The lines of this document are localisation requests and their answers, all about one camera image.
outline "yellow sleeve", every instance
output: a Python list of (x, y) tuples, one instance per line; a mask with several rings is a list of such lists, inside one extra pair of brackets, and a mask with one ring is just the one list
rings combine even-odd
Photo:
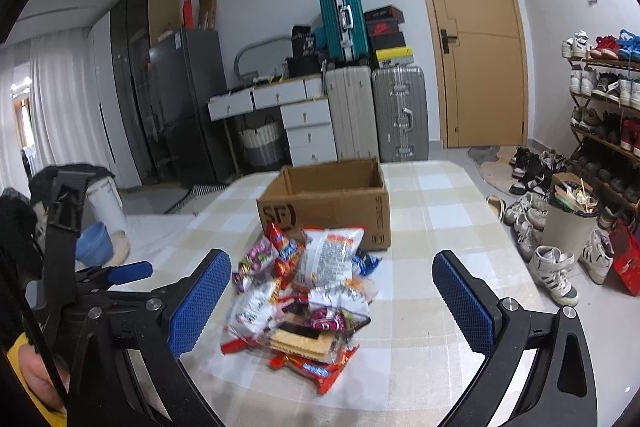
[(14, 342), (14, 345), (11, 347), (11, 349), (9, 349), (9, 351), (7, 352), (6, 357), (9, 360), (11, 367), (13, 367), (15, 374), (18, 376), (20, 383), (25, 388), (27, 394), (31, 398), (32, 402), (36, 405), (44, 419), (49, 422), (52, 427), (66, 427), (66, 414), (57, 411), (50, 411), (49, 409), (47, 409), (47, 407), (38, 399), (38, 397), (31, 392), (31, 389), (29, 389), (29, 386), (24, 381), (24, 377), (22, 376), (22, 372), (20, 371), (20, 365), (18, 364), (18, 349), (20, 349), (20, 346), (23, 346), (27, 343), (27, 336), (24, 333), (21, 334)]

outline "screw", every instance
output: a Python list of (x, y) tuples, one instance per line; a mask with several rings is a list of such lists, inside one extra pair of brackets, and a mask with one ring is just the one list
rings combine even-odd
[(562, 308), (562, 313), (564, 313), (564, 316), (569, 317), (570, 319), (574, 319), (575, 315), (577, 315), (577, 313), (573, 308), (571, 308), (571, 306), (565, 306), (564, 308)]
[(155, 297), (153, 297), (152, 299), (149, 299), (145, 303), (145, 308), (147, 310), (149, 310), (150, 312), (156, 311), (157, 309), (160, 308), (160, 306), (162, 306), (162, 301), (160, 299), (155, 298)]
[(99, 308), (98, 306), (94, 306), (89, 310), (90, 319), (97, 319), (100, 315), (102, 315), (102, 308)]
[(502, 305), (505, 310), (508, 310), (510, 312), (514, 312), (520, 307), (520, 305), (518, 304), (518, 301), (516, 301), (516, 299), (512, 299), (511, 297), (507, 297), (506, 299), (503, 299)]

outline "red bag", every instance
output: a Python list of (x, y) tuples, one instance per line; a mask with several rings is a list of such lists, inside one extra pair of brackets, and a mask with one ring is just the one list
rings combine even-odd
[(613, 269), (631, 295), (640, 293), (640, 243), (622, 221), (609, 235), (613, 247)]

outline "wooden door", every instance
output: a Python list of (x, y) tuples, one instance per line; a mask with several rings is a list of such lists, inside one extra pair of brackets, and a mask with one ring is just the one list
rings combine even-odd
[(427, 4), (446, 145), (524, 143), (526, 60), (516, 0), (427, 0)]

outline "silver suitcase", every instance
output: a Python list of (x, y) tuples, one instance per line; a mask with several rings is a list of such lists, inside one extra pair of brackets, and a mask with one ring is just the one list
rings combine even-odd
[(340, 68), (325, 75), (338, 160), (378, 157), (371, 70)]
[(417, 66), (381, 68), (373, 72), (372, 81), (380, 160), (428, 160), (429, 121), (422, 70)]

